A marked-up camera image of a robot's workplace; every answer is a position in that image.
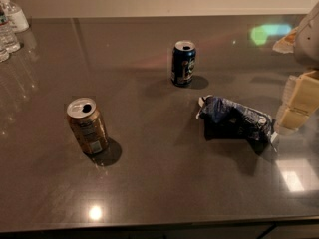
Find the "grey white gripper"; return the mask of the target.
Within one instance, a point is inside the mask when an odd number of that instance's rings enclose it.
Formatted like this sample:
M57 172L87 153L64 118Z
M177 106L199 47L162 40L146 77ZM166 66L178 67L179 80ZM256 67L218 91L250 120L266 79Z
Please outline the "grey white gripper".
M272 50L280 54L294 52L296 61L308 68L319 69L319 2ZM319 72L310 71L290 76L284 87L282 104L276 115L275 131L290 135L304 126L319 109Z

